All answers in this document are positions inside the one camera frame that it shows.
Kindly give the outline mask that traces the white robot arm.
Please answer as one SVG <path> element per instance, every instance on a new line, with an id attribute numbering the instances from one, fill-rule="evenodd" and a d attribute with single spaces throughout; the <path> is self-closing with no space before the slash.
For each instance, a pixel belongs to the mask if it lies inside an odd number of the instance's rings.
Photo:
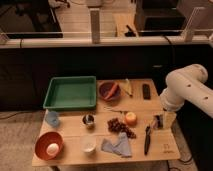
<path id="1" fill-rule="evenodd" d="M 160 114 L 163 129 L 170 129 L 175 112 L 189 101 L 213 118 L 213 90 L 205 85 L 208 79 L 206 68 L 192 64 L 169 72 L 165 78 L 166 88 L 160 94 L 164 112 Z"/>

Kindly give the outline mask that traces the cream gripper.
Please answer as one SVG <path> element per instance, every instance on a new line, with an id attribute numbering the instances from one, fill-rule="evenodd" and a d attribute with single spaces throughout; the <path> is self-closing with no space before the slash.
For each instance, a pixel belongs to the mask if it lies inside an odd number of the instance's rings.
<path id="1" fill-rule="evenodd" d="M 155 129 L 170 129 L 176 119 L 175 112 L 162 111 L 154 116 Z"/>

